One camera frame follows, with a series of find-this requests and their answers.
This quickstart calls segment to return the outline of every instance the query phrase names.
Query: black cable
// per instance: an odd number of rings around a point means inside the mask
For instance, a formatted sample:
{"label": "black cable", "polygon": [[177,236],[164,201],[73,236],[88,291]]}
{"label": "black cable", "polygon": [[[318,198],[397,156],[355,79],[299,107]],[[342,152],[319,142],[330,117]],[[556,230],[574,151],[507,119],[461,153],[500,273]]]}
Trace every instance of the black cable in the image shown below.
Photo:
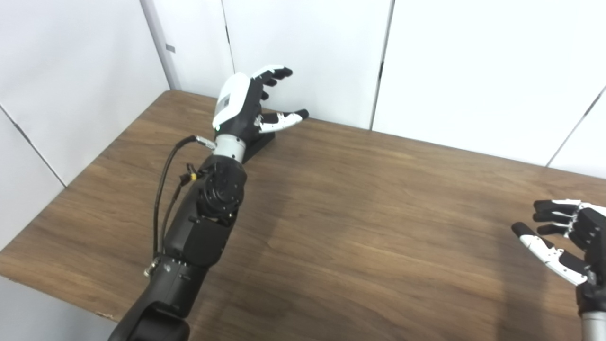
{"label": "black cable", "polygon": [[195,142],[196,135],[192,135],[184,138],[183,140],[177,142],[173,150],[171,150],[168,158],[166,159],[166,163],[164,164],[164,169],[162,170],[162,174],[160,175],[160,183],[158,184],[158,191],[156,193],[156,202],[153,206],[153,257],[156,258],[159,252],[162,250],[158,249],[158,212],[160,211],[160,199],[162,197],[162,188],[164,188],[164,181],[166,180],[166,175],[168,173],[168,168],[170,167],[170,163],[173,161],[175,154],[177,151],[185,146],[188,143]]}
{"label": "black cable", "polygon": [[158,240],[158,242],[159,242],[158,249],[160,252],[164,251],[164,235],[166,234],[166,225],[168,224],[168,217],[170,216],[170,211],[172,211],[173,206],[177,202],[177,198],[179,198],[179,194],[181,193],[182,188],[183,188],[183,184],[179,184],[177,186],[177,189],[175,189],[175,193],[173,194],[173,198],[170,200],[170,203],[168,204],[168,209],[166,210],[166,213],[164,214],[164,219],[162,221],[162,227],[160,228],[160,235],[159,235],[159,240]]}

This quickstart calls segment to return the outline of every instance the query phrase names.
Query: white wall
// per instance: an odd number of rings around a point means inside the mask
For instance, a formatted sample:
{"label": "white wall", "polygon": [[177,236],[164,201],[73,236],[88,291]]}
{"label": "white wall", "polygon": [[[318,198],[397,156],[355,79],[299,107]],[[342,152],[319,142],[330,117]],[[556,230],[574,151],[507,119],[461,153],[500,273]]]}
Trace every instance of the white wall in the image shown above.
{"label": "white wall", "polygon": [[390,3],[224,0],[235,69],[285,65],[294,74],[265,107],[368,129]]}
{"label": "white wall", "polygon": [[1,1],[0,46],[0,104],[64,183],[168,89],[136,1]]}
{"label": "white wall", "polygon": [[116,323],[0,277],[5,341],[106,341]]}
{"label": "white wall", "polygon": [[60,193],[63,186],[2,109],[0,109],[0,164],[0,250],[2,250]]}
{"label": "white wall", "polygon": [[[219,96],[233,74],[221,0],[142,0],[176,90]],[[175,48],[167,50],[166,44]]]}
{"label": "white wall", "polygon": [[606,98],[596,102],[550,167],[606,179]]}
{"label": "white wall", "polygon": [[373,129],[546,165],[606,82],[601,0],[396,1]]}

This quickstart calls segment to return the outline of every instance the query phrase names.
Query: robot finger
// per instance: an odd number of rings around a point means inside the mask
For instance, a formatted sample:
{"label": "robot finger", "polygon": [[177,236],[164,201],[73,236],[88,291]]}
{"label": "robot finger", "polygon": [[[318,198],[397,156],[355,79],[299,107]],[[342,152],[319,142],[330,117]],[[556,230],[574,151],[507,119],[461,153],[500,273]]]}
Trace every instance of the robot finger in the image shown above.
{"label": "robot finger", "polygon": [[534,202],[534,209],[539,212],[560,212],[567,215],[573,215],[579,207],[580,200],[537,200]]}
{"label": "robot finger", "polygon": [[540,211],[533,214],[532,219],[536,222],[553,221],[560,224],[569,224],[572,221],[572,216],[561,212]]}
{"label": "robot finger", "polygon": [[270,78],[267,82],[265,82],[266,86],[275,86],[278,83],[277,80]]}
{"label": "robot finger", "polygon": [[261,115],[259,133],[270,133],[284,130],[309,117],[309,112],[302,109],[295,112],[264,113]]}
{"label": "robot finger", "polygon": [[515,223],[511,230],[545,266],[574,285],[587,281],[587,264],[582,259],[536,235],[526,224]]}
{"label": "robot finger", "polygon": [[540,235],[561,234],[565,235],[570,232],[570,227],[567,224],[551,223],[539,226],[536,232]]}
{"label": "robot finger", "polygon": [[288,77],[292,74],[293,71],[288,67],[282,65],[268,65],[255,72],[252,78],[265,84],[268,80],[272,78],[284,79],[285,77]]}

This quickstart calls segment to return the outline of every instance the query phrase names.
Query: robotic hand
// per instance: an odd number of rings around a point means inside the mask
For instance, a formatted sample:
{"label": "robotic hand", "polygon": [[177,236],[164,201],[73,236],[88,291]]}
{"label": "robotic hand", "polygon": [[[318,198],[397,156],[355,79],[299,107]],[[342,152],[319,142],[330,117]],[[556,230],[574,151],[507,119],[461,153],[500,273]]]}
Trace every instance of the robotic hand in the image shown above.
{"label": "robotic hand", "polygon": [[[204,281],[227,244],[244,199],[247,176],[242,165],[263,148],[274,132],[306,119],[307,110],[292,113],[261,113],[261,100],[269,95],[264,86],[292,75],[283,66],[268,66],[252,77],[231,76],[221,89],[212,125],[215,140],[192,135],[181,140],[168,156],[154,206],[153,261],[145,270],[150,283],[118,323],[110,341],[186,341],[189,326],[184,319]],[[158,209],[164,180],[176,152],[187,143],[197,142],[212,154],[196,170],[188,173],[172,197],[158,233]],[[181,188],[194,181],[183,198],[170,229],[165,227],[170,209]]]}
{"label": "robotic hand", "polygon": [[533,220],[550,222],[539,235],[561,234],[585,252],[580,259],[535,234],[526,224],[511,229],[538,259],[576,285],[583,340],[606,341],[606,208],[580,200],[538,200]]}

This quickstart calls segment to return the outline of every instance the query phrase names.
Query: black fingertip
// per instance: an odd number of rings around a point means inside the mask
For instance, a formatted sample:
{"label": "black fingertip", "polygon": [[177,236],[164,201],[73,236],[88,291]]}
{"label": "black fingertip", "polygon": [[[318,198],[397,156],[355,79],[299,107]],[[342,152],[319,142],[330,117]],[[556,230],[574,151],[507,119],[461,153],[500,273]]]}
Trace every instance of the black fingertip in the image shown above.
{"label": "black fingertip", "polygon": [[297,110],[295,111],[295,114],[301,116],[303,120],[309,117],[309,111],[307,111],[306,109]]}
{"label": "black fingertip", "polygon": [[536,235],[526,224],[517,222],[511,226],[511,230],[515,233],[518,238],[523,235]]}
{"label": "black fingertip", "polygon": [[551,219],[550,217],[546,217],[545,214],[543,214],[542,212],[537,212],[532,215],[532,220],[539,223],[543,223],[545,221],[550,221]]}
{"label": "black fingertip", "polygon": [[568,228],[563,226],[558,226],[554,224],[539,226],[536,229],[536,232],[540,235],[548,235],[548,234],[565,234],[568,232]]}
{"label": "black fingertip", "polygon": [[289,69],[288,67],[285,67],[283,69],[275,70],[272,77],[276,78],[276,79],[284,79],[285,77],[292,76],[292,74],[293,74],[293,71],[291,69]]}
{"label": "black fingertip", "polygon": [[546,209],[548,209],[549,207],[552,207],[553,201],[551,200],[536,200],[533,204],[534,209],[539,212],[539,211],[544,211]]}

